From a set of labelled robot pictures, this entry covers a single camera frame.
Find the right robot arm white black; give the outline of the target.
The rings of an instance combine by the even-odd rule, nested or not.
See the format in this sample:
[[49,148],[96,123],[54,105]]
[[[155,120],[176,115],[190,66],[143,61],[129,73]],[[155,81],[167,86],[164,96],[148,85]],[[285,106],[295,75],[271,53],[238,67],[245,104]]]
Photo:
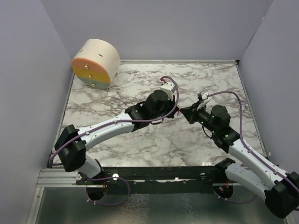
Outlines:
[[216,105],[211,112],[197,105],[184,107],[182,114],[189,124],[200,123],[212,133],[216,146],[232,155],[248,167],[236,164],[215,170],[215,179],[237,182],[264,200],[267,208],[278,218],[286,218],[299,206],[299,175],[288,173],[271,163],[255,149],[248,146],[240,134],[230,126],[230,115],[226,107]]

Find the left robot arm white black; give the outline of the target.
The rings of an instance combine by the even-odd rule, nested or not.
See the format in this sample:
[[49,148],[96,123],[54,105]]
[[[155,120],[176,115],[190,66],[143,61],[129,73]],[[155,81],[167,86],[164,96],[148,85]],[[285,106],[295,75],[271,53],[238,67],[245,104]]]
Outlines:
[[81,128],[74,125],[65,127],[54,145],[54,154],[59,157],[65,172],[77,170],[85,174],[91,183],[100,183],[103,180],[102,166],[86,152],[115,136],[162,123],[164,118],[173,118],[178,110],[174,92],[175,89],[160,87],[145,101],[127,108],[110,120]]

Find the pink strap keyring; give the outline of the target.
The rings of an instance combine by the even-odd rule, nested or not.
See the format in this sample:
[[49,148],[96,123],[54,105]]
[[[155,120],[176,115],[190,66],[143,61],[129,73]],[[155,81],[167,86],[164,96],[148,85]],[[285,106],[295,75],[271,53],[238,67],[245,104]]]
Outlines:
[[180,107],[178,106],[177,116],[179,117],[181,115]]

